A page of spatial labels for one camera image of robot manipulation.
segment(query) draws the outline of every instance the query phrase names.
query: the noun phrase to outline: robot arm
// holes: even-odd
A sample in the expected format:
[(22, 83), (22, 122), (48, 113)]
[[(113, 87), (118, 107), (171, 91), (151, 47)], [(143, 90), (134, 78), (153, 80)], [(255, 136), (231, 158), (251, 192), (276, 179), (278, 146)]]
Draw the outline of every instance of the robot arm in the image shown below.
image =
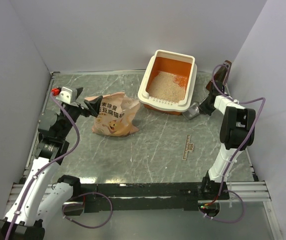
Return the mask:
[[(84, 101), (86, 107), (81, 106), (76, 100), (83, 88), (54, 88), (53, 95), (62, 102), (62, 107), (71, 116), (74, 122), (80, 115), (84, 117), (97, 117), (102, 96), (93, 101)], [(43, 239), (45, 227), (61, 208), (64, 202), (71, 197), (76, 197), (81, 192), (80, 180), (76, 177), (64, 175), (58, 180), (55, 189), (42, 201), (44, 193), (53, 175), (58, 170), (63, 159), (48, 165), (36, 176), (36, 172), (49, 162), (67, 152), (69, 142), (65, 139), (72, 128), (72, 123), (61, 111), (59, 114), (46, 111), (41, 114), (38, 126), (38, 145), (31, 172), (16, 199), (12, 208), (0, 219), (0, 240), (5, 238), (8, 229), (11, 229), (12, 240), (40, 240)]]
[[(221, 82), (216, 82), (216, 85), (222, 92), (224, 91)], [(229, 172), (233, 164), (237, 162), (237, 157), (254, 141), (255, 131), (236, 153), (253, 125), (256, 112), (254, 109), (239, 105), (236, 100), (220, 95), (212, 84), (208, 97), (199, 105), (199, 113), (211, 115), (214, 110), (224, 115), (220, 131), (221, 147), (213, 166), (203, 178), (203, 190), (210, 189), (210, 191), (218, 192), (222, 180), (226, 184)]]

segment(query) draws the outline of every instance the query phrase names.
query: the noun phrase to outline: cat litter bag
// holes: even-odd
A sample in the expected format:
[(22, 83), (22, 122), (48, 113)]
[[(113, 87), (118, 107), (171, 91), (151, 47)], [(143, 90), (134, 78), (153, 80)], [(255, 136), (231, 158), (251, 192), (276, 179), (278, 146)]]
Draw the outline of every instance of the cat litter bag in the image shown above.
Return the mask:
[[(90, 96), (85, 100), (92, 101), (96, 98), (97, 96)], [(96, 134), (115, 137), (124, 137), (137, 132), (138, 128), (132, 124), (132, 121), (139, 107), (140, 102), (127, 97), (124, 92), (104, 95), (92, 131)]]

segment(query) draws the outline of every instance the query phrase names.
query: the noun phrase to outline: floor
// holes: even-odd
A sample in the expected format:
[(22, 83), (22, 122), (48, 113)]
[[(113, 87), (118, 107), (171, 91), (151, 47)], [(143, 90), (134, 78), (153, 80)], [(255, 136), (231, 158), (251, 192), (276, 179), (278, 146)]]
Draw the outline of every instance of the floor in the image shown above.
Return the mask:
[[(53, 87), (84, 87), (78, 102), (88, 96), (125, 92), (137, 97), (144, 71), (117, 71), (94, 74), (60, 74), (53, 76)], [(205, 89), (210, 74), (197, 74), (193, 100), (208, 95)], [(58, 111), (49, 99), (45, 110)], [(219, 132), (223, 116), (215, 111), (211, 117), (200, 115), (192, 120), (146, 109), (141, 105), (133, 123), (139, 132), (127, 137), (92, 133), (93, 117), (80, 117), (77, 126), (81, 140), (67, 156), (53, 182), (68, 174), (82, 183), (168, 183), (200, 182), (219, 152)], [(186, 136), (191, 135), (194, 151), (182, 160)], [(67, 140), (72, 146), (76, 134), (71, 130)], [(243, 152), (231, 170), (230, 181), (253, 181), (248, 158)]]
[[(111, 220), (99, 229), (86, 229), (62, 219), (58, 212), (45, 232), (45, 240), (272, 240), (262, 202), (247, 202), (247, 213), (235, 224), (204, 219), (199, 211), (137, 210), (115, 211)], [(234, 220), (241, 214), (240, 203), (221, 203), (217, 218)], [(77, 221), (96, 226), (105, 221), (109, 212), (84, 213), (74, 217)]]

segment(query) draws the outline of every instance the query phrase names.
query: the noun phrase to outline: wooden ruler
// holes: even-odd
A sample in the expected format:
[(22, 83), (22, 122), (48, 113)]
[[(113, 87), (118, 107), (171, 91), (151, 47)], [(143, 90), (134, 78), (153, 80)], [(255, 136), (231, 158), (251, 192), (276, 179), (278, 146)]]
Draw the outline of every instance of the wooden ruler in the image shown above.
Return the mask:
[(188, 134), (186, 137), (186, 142), (185, 142), (185, 148), (184, 148), (184, 153), (183, 153), (183, 160), (187, 160), (187, 155), (188, 152), (192, 152), (194, 150), (194, 144), (190, 143), (191, 140), (191, 135)]

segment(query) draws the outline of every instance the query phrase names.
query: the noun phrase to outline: litter scoop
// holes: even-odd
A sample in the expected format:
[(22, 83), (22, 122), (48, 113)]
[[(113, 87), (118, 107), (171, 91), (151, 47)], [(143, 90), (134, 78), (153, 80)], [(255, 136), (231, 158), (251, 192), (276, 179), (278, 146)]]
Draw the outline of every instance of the litter scoop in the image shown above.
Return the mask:
[(185, 112), (182, 112), (183, 116), (188, 120), (198, 116), (200, 114), (198, 107), (199, 107), (199, 102), (197, 101), (193, 102)]

